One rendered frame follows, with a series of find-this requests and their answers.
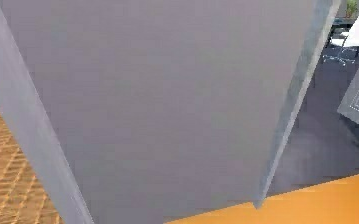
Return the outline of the dark table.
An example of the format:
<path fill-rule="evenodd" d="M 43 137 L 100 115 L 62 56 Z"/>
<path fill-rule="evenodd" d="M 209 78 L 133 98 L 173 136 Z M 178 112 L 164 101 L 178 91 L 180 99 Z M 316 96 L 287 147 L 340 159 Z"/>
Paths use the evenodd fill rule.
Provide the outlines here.
<path fill-rule="evenodd" d="M 330 34 L 333 35 L 336 33 L 347 32 L 353 24 L 354 19 L 352 18 L 336 17 L 331 26 Z"/>

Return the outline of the green house plant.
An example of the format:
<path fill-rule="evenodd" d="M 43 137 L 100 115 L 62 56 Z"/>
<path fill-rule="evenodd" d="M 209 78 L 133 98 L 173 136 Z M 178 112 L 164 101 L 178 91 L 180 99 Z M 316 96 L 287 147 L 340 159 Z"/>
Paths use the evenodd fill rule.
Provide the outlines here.
<path fill-rule="evenodd" d="M 351 18 L 357 11 L 357 0 L 346 0 L 346 17 Z"/>

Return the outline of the white office chair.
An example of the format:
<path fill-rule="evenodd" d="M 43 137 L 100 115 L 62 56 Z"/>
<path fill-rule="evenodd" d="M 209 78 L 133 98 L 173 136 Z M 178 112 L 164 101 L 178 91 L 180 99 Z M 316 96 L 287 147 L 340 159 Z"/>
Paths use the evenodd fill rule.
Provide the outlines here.
<path fill-rule="evenodd" d="M 343 54 L 346 50 L 354 50 L 355 56 L 359 55 L 359 15 L 345 35 L 340 35 L 339 38 L 331 37 L 329 44 L 338 47 L 339 51 L 336 55 L 323 55 L 322 62 L 327 60 L 338 61 L 343 66 L 347 63 L 354 64 L 354 59 L 345 58 Z"/>

